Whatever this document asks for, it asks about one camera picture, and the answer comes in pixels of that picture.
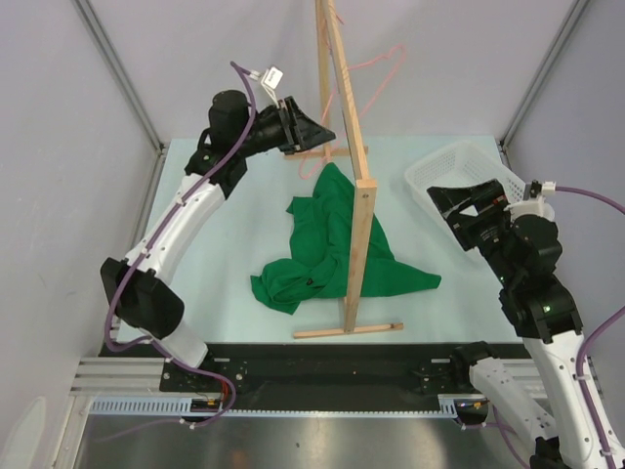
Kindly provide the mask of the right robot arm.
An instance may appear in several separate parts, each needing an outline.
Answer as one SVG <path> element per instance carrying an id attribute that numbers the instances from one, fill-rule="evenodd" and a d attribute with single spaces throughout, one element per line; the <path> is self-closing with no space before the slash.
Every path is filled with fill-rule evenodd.
<path id="1" fill-rule="evenodd" d="M 554 210 L 554 182 L 526 185 L 512 203 L 502 184 L 430 187 L 427 193 L 460 246 L 475 249 L 501 284 L 499 301 L 538 372 L 549 406 L 543 408 L 512 377 L 492 348 L 478 342 L 454 352 L 452 384 L 489 401 L 495 425 L 516 435 L 529 453 L 526 468 L 621 468 L 624 446 L 592 375 L 590 346 L 624 313 L 586 335 L 576 303 L 556 276 L 563 253 Z"/>

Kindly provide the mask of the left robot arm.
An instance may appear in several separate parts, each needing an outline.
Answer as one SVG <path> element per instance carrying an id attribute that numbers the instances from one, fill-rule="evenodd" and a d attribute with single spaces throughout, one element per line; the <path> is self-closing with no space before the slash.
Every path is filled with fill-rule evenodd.
<path id="1" fill-rule="evenodd" d="M 185 323 L 184 302 L 170 287 L 179 263 L 245 175 L 248 157 L 272 149 L 291 155 L 336 138 L 293 97 L 257 110 L 252 97 L 227 90 L 213 98 L 207 116 L 208 126 L 167 209 L 123 259 L 108 258 L 101 266 L 109 316 L 184 363 L 181 376 L 197 391 L 214 383 L 216 367 L 205 360 L 208 347 Z"/>

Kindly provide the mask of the green t shirt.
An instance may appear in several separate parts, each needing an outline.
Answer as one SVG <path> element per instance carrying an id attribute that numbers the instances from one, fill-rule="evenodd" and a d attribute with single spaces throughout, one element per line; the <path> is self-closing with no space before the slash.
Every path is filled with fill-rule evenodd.
<path id="1" fill-rule="evenodd" d="M 251 276 L 251 290 L 266 307 L 292 315 L 311 299 L 347 295 L 354 184 L 334 163 L 320 172 L 310 196 L 292 198 L 290 256 L 266 264 Z M 392 297 L 439 287 L 441 276 L 396 259 L 377 219 L 372 221 L 363 297 Z"/>

